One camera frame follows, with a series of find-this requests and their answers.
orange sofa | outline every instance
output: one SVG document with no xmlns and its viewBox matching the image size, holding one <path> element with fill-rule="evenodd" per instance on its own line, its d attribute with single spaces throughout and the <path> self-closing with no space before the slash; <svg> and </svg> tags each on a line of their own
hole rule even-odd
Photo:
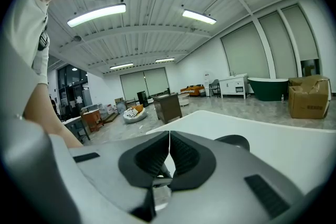
<svg viewBox="0 0 336 224">
<path fill-rule="evenodd" d="M 194 91 L 194 92 L 186 92 L 189 93 L 190 96 L 199 96 L 201 89 L 204 89 L 204 86 L 192 86 L 192 87 L 187 87 L 185 89 L 181 89 L 181 93 L 184 91 Z"/>
</svg>

person's arm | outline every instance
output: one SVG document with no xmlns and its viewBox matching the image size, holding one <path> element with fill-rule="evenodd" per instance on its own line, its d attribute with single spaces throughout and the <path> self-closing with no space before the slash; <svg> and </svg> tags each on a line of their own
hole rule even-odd
<svg viewBox="0 0 336 224">
<path fill-rule="evenodd" d="M 41 125 L 48 134 L 60 135 L 67 147 L 81 147 L 82 144 L 61 123 L 52 107 L 47 85 L 38 84 L 26 105 L 25 118 Z"/>
</svg>

white cabinet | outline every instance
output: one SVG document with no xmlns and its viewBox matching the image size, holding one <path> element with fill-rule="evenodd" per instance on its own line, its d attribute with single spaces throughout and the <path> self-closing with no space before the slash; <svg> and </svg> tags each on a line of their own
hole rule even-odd
<svg viewBox="0 0 336 224">
<path fill-rule="evenodd" d="M 220 92 L 223 94 L 243 95 L 246 98 L 248 93 L 247 74 L 230 76 L 219 81 Z"/>
</svg>

freestanding bathtub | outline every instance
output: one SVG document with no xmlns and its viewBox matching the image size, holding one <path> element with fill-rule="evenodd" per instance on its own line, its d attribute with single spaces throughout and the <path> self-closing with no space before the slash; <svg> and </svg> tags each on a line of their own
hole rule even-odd
<svg viewBox="0 0 336 224">
<path fill-rule="evenodd" d="M 287 95 L 288 79 L 248 78 L 248 82 L 261 101 L 281 101 Z"/>
</svg>

roller shade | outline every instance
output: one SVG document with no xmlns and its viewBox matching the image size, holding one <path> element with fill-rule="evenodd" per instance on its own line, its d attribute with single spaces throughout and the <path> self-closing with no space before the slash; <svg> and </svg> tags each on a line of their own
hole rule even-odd
<svg viewBox="0 0 336 224">
<path fill-rule="evenodd" d="M 300 61 L 318 59 L 314 37 L 299 6 L 283 9 L 298 46 Z"/>
<path fill-rule="evenodd" d="M 229 68 L 236 74 L 269 78 L 267 59 L 254 24 L 248 24 L 221 38 Z"/>
<path fill-rule="evenodd" d="M 278 13 L 261 18 L 260 24 L 267 37 L 278 79 L 297 77 L 297 66 L 292 43 Z"/>
<path fill-rule="evenodd" d="M 137 93 L 142 91 L 145 91 L 148 96 L 148 90 L 142 71 L 121 75 L 120 79 L 126 100 L 131 100 L 133 98 L 138 100 Z"/>
<path fill-rule="evenodd" d="M 146 77 L 149 95 L 164 92 L 169 87 L 164 68 L 146 70 L 143 73 Z"/>
</svg>

